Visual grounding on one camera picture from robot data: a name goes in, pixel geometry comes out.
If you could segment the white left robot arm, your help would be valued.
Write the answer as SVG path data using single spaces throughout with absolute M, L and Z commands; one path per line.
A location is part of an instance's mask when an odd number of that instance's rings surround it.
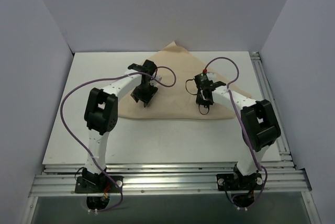
M 123 78 L 117 78 L 103 88 L 93 88 L 90 91 L 84 120 L 89 133 L 88 149 L 91 151 L 87 158 L 82 177 L 93 192 L 105 188 L 106 180 L 103 171 L 106 170 L 106 148 L 109 133 L 115 128 L 118 120 L 118 103 L 130 94 L 137 102 L 143 102 L 147 107 L 158 88 L 151 82 L 157 66 L 150 60 L 144 64 L 131 64 Z

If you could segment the beige cloth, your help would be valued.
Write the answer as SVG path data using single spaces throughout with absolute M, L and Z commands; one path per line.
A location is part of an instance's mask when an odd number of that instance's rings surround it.
M 159 85 L 158 91 L 147 107 L 142 102 L 136 103 L 127 94 L 118 104 L 118 116 L 128 119 L 189 119 L 189 120 L 221 120 L 232 119 L 235 112 L 231 108 L 214 104 L 210 111 L 198 109 L 196 97 L 197 89 L 194 82 L 185 83 L 199 74 L 207 60 L 202 62 L 185 48 L 171 42 L 149 60 L 157 66 L 167 66 L 174 71 L 176 83 L 166 88 Z

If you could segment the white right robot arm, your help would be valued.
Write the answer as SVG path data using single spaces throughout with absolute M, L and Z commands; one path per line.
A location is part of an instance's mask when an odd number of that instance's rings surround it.
M 214 82 L 208 73 L 194 76 L 197 88 L 196 104 L 210 108 L 214 104 L 231 107 L 239 121 L 246 154 L 236 164 L 232 176 L 235 187 L 243 189 L 251 183 L 251 175 L 260 171 L 261 161 L 271 145 L 281 136 L 281 130 L 270 101 L 248 98 L 222 82 Z

